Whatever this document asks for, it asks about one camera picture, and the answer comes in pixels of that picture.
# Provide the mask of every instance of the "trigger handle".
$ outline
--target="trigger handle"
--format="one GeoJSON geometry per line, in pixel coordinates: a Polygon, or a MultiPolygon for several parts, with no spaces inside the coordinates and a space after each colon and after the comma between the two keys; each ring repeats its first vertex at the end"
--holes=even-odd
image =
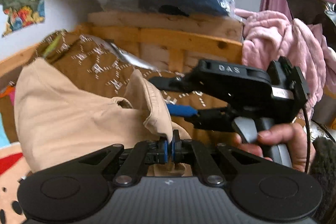
{"type": "MultiPolygon", "coordinates": [[[[241,136],[243,143],[256,143],[258,132],[269,130],[274,125],[271,118],[251,119],[237,117],[232,122],[233,129],[241,136]]],[[[288,152],[287,145],[278,144],[273,146],[261,146],[264,157],[269,157],[278,164],[292,167],[292,161],[288,152]]]]}

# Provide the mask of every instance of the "metal screw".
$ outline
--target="metal screw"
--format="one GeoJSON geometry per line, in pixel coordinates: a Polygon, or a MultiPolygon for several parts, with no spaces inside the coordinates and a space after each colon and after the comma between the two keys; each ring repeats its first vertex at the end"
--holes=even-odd
{"type": "Polygon", "coordinates": [[[17,182],[19,182],[21,184],[21,182],[23,182],[27,177],[24,176],[24,177],[21,177],[17,182]]]}
{"type": "Polygon", "coordinates": [[[212,175],[212,176],[208,176],[207,181],[210,184],[220,184],[222,183],[224,180],[221,176],[217,176],[217,175],[212,175]]]}
{"type": "Polygon", "coordinates": [[[115,182],[119,183],[119,184],[129,184],[132,182],[132,178],[130,176],[125,176],[125,175],[122,175],[122,176],[118,176],[116,179],[115,179],[115,182]]]}

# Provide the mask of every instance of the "pink towel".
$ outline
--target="pink towel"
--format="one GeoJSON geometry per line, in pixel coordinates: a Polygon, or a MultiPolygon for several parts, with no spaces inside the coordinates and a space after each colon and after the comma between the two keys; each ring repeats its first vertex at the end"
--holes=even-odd
{"type": "Polygon", "coordinates": [[[255,13],[236,9],[235,12],[247,18],[242,63],[266,70],[272,60],[286,56],[293,66],[299,66],[310,89],[306,108],[311,117],[314,105],[323,95],[326,76],[331,91],[336,83],[335,62],[322,35],[322,26],[309,28],[299,19],[290,22],[284,14],[269,10],[255,13]]]}

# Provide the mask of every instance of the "finger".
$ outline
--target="finger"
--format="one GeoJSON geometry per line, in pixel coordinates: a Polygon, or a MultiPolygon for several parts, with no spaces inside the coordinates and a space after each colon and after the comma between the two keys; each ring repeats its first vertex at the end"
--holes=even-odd
{"type": "Polygon", "coordinates": [[[239,134],[234,133],[232,140],[231,140],[231,145],[238,147],[242,143],[242,138],[239,136],[239,134]]]}
{"type": "Polygon", "coordinates": [[[278,124],[270,130],[258,133],[258,141],[265,145],[276,145],[287,143],[293,139],[299,142],[306,142],[306,134],[298,123],[278,124]]]}
{"type": "Polygon", "coordinates": [[[261,147],[258,145],[244,143],[244,144],[238,145],[237,148],[245,152],[248,152],[250,154],[256,155],[258,157],[263,157],[263,151],[261,150],[261,147]]]}

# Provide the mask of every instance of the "wooden beam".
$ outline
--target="wooden beam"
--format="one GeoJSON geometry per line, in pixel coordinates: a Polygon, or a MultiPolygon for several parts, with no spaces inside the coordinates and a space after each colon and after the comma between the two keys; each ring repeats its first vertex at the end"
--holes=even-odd
{"type": "Polygon", "coordinates": [[[166,46],[192,52],[221,56],[231,63],[241,63],[243,44],[208,35],[152,28],[92,27],[92,35],[102,39],[125,40],[166,46]]]}
{"type": "Polygon", "coordinates": [[[159,13],[135,13],[113,10],[92,13],[88,21],[95,26],[158,28],[228,38],[241,42],[243,23],[230,17],[209,15],[172,16],[159,13]]]}
{"type": "Polygon", "coordinates": [[[169,48],[169,70],[182,72],[184,68],[184,50],[169,48]]]}
{"type": "Polygon", "coordinates": [[[0,61],[0,77],[4,76],[5,74],[11,72],[12,70],[26,64],[33,53],[35,52],[36,47],[38,44],[30,46],[18,53],[0,61]]]}

